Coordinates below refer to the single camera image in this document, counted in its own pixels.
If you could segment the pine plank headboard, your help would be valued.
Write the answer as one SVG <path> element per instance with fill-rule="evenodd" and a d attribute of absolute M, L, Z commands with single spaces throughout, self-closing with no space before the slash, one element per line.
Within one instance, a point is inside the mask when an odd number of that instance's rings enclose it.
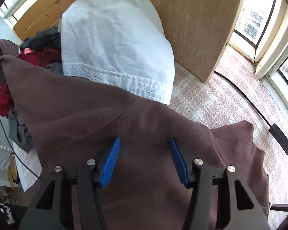
<path fill-rule="evenodd" d="M 25 40 L 38 31 L 58 25 L 62 14 L 76 0 L 37 0 L 15 24 L 16 35 Z"/>

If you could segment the pink cloth piece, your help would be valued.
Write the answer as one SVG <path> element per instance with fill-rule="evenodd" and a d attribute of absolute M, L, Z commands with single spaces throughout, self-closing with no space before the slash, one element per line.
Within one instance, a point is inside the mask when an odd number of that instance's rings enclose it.
<path fill-rule="evenodd" d="M 33 53 L 34 50 L 31 50 L 30 48 L 25 48 L 23 52 L 25 55 L 27 55 L 27 54 Z"/>

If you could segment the brown fleece garment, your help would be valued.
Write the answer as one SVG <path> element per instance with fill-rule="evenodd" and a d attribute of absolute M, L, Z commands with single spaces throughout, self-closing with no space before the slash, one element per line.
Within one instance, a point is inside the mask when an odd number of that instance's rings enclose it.
<path fill-rule="evenodd" d="M 0 53 L 18 46 L 0 40 Z M 16 110 L 31 132 L 46 177 L 57 165 L 84 164 L 119 138 L 121 151 L 113 177 L 100 194 L 109 229 L 181 229 L 191 191 L 180 183 L 170 156 L 170 139 L 217 168 L 236 167 L 266 217 L 270 207 L 264 152 L 253 142 L 253 124 L 241 121 L 210 129 L 167 106 L 123 89 L 45 69 L 37 87 Z"/>

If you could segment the black garment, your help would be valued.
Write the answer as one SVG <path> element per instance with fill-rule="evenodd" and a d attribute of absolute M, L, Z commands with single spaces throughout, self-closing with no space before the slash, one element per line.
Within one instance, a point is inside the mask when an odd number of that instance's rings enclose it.
<path fill-rule="evenodd" d="M 58 27 L 52 27 L 44 31 L 38 31 L 34 37 L 28 37 L 20 45 L 20 50 L 55 49 L 61 50 L 61 35 Z"/>

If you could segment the light wooden board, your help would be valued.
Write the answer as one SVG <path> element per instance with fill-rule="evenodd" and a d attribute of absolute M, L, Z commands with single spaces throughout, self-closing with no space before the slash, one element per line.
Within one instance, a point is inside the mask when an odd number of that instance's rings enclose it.
<path fill-rule="evenodd" d="M 174 59 L 202 82 L 215 71 L 233 33 L 243 0 L 150 0 Z"/>

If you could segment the red garment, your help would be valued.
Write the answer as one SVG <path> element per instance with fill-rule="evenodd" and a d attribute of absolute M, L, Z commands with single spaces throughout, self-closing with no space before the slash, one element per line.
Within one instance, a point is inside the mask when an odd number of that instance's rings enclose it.
<path fill-rule="evenodd" d="M 13 53 L 11 49 L 0 53 L 0 116 L 7 117 L 9 110 L 24 102 L 19 98 L 20 89 L 33 92 L 28 86 L 37 82 L 33 78 L 44 74 L 45 66 L 53 62 L 61 62 L 61 53 L 55 49 L 34 50 L 25 55 L 23 51 Z"/>

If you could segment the white cotton garment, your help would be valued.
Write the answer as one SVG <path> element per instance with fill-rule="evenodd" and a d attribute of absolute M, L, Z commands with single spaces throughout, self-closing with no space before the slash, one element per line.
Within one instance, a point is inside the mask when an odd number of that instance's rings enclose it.
<path fill-rule="evenodd" d="M 170 103 L 174 54 L 150 0 L 76 0 L 60 34 L 64 75 Z"/>

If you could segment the grey garment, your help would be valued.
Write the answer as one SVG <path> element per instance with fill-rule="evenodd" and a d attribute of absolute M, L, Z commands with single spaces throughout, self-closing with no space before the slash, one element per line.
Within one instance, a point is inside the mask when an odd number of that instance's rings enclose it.
<path fill-rule="evenodd" d="M 45 69 L 56 75 L 63 75 L 62 63 L 53 62 L 45 66 Z M 31 132 L 18 114 L 16 106 L 9 110 L 7 115 L 9 122 L 9 138 L 24 152 L 29 153 L 33 149 Z"/>

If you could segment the plaid pink bed sheet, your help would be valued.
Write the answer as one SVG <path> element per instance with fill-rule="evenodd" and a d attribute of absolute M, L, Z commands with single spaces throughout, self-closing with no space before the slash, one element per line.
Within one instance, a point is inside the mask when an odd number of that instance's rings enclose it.
<path fill-rule="evenodd" d="M 167 107 L 210 129 L 241 121 L 253 124 L 253 142 L 264 152 L 269 204 L 288 203 L 288 157 L 268 132 L 263 119 L 226 80 L 214 75 L 204 84 L 177 64 L 174 93 Z"/>

